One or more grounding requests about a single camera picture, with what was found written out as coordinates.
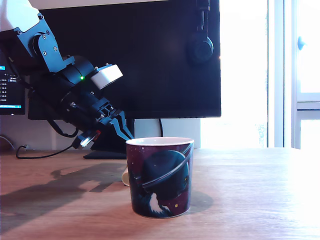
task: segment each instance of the window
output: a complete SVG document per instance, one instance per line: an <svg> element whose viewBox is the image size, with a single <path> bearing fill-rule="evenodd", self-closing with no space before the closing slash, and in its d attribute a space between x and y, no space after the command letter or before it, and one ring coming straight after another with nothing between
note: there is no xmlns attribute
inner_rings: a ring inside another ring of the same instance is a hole
<svg viewBox="0 0 320 240"><path fill-rule="evenodd" d="M268 1L221 0L220 118L201 119L202 148L267 147Z"/></svg>

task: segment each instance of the black cable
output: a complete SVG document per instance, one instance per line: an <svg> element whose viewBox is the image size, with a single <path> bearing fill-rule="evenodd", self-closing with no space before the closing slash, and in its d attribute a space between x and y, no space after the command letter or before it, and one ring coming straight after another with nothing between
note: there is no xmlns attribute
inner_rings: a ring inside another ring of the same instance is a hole
<svg viewBox="0 0 320 240"><path fill-rule="evenodd" d="M78 128L75 128L75 132L71 135L67 134L67 133L64 133L61 128L58 126L58 124L56 124L56 122L52 119L48 119L47 118L47 122L50 124L50 126L56 131L57 134L63 136L63 137L66 137L66 138L74 138L75 136L78 135L79 133L79 129Z"/></svg>
<svg viewBox="0 0 320 240"><path fill-rule="evenodd" d="M159 124L160 124L161 137L163 137L164 136L164 127L162 126L161 118L159 118Z"/></svg>
<svg viewBox="0 0 320 240"><path fill-rule="evenodd" d="M8 59L7 62L9 64L10 69L11 69L11 72L17 76L19 83L22 84L26 89L31 89L32 88L31 85L29 83L27 83L26 80L22 76L19 75L16 67L12 64L11 60Z"/></svg>
<svg viewBox="0 0 320 240"><path fill-rule="evenodd" d="M72 145L68 146L67 148L61 150L61 151L57 151L55 153L49 154L49 155L45 155L45 156L19 156L19 150L21 148L26 148L25 146L20 146L18 147L18 149L16 150L15 156L17 159L44 159L44 158L49 158L58 154L61 154L65 151L67 151L68 149L72 148Z"/></svg>

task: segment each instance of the cable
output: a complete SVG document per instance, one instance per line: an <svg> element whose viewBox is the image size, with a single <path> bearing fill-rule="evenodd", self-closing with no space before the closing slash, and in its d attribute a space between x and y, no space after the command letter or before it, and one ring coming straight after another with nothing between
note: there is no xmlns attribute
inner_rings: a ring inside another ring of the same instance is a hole
<svg viewBox="0 0 320 240"><path fill-rule="evenodd" d="M0 136L0 138L6 140L11 145L11 147L13 149L15 149L15 147L12 145L12 143L7 138L5 138L4 136Z"/></svg>
<svg viewBox="0 0 320 240"><path fill-rule="evenodd" d="M15 156L17 159L44 159L44 158L49 158L58 154L61 154L65 151L67 151L68 149L72 148L72 145L68 146L67 148L61 150L61 151L57 151L55 153L49 154L49 155L45 155L45 156L19 156L19 150L21 148L26 148L25 146L20 146L18 147L18 149L16 150Z"/></svg>
<svg viewBox="0 0 320 240"><path fill-rule="evenodd" d="M161 137L163 137L164 136L164 128L162 126L161 118L158 118L158 120L159 120L159 124L160 124Z"/></svg>
<svg viewBox="0 0 320 240"><path fill-rule="evenodd" d="M49 119L47 118L47 122L50 124L50 126L56 131L57 134L63 136L63 137L66 137L66 138L74 138L75 136L78 135L79 133L79 129L78 128L75 128L75 132L71 135L67 134L67 133L64 133L61 128L58 126L58 124L56 124L56 122L52 119Z"/></svg>

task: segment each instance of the white robot arm segment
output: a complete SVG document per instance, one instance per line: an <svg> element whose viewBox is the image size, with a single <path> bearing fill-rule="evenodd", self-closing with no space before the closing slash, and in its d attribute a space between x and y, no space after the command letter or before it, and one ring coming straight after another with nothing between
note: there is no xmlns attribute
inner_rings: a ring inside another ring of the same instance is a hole
<svg viewBox="0 0 320 240"><path fill-rule="evenodd" d="M0 0L0 31L19 27L26 32L39 23L38 13L28 0Z"/></svg>

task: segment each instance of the mug rim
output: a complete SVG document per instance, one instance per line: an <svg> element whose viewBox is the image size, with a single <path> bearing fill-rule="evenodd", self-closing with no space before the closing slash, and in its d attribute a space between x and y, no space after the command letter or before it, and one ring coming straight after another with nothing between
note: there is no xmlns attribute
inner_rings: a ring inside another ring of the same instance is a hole
<svg viewBox="0 0 320 240"><path fill-rule="evenodd" d="M131 146L177 146L193 144L195 140L188 137L175 137L175 136L156 136L156 137L142 137L127 140L125 143Z"/></svg>

